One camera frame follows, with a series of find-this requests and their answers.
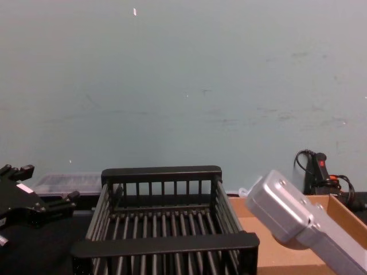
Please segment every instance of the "table surface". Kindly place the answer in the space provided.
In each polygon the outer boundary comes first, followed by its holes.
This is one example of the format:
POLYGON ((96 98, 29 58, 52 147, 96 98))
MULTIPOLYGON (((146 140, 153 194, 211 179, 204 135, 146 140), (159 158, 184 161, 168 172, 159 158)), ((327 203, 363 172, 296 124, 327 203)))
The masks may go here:
MULTIPOLYGON (((367 201, 367 192, 357 194, 367 201)), ((367 211, 355 213, 367 224, 367 211)), ((11 245, 0 248, 1 275, 72 275, 69 251, 85 237, 90 215, 56 221, 40 229, 12 226, 1 231, 11 245)))

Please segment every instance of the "brown cardboard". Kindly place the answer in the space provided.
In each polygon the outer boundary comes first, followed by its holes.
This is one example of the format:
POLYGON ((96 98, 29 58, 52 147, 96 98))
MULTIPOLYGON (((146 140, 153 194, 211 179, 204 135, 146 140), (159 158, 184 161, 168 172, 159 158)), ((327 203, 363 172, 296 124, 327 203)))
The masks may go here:
MULTIPOLYGON (((367 226, 333 196, 309 196, 313 204, 321 204, 329 216, 343 227, 364 248, 367 247, 367 226)), ((298 245, 297 249, 281 245, 271 232, 245 206, 244 198, 231 198, 230 202, 243 229, 255 232, 260 239, 258 275, 334 275, 311 250, 298 245)))

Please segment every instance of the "black crate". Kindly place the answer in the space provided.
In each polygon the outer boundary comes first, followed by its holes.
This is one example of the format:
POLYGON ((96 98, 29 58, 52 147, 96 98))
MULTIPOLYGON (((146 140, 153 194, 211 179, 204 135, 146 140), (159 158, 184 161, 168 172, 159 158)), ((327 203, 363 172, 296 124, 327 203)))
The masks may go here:
POLYGON ((217 166, 107 169, 79 274, 256 274, 259 239, 229 204, 217 166))

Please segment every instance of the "black mechanical part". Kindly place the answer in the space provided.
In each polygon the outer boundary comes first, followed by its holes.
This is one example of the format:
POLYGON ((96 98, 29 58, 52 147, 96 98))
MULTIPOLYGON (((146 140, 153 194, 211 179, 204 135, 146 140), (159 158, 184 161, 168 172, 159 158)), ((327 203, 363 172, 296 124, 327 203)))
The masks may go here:
POLYGON ((0 229, 15 224, 41 226, 72 216, 79 192, 44 202, 32 189, 17 182, 31 178, 33 171, 32 165, 20 170, 9 164, 0 168, 0 229))
POLYGON ((306 172, 303 193, 305 195, 334 194, 351 211, 367 209, 366 203, 355 199, 354 187, 347 176, 329 175, 326 168, 326 159, 327 157, 324 153, 315 153, 311 150, 301 150, 296 154, 294 164, 297 163, 306 172), (299 162, 300 155, 307 157, 306 168, 299 162), (348 192, 341 191, 339 179, 344 180, 348 184, 348 192))

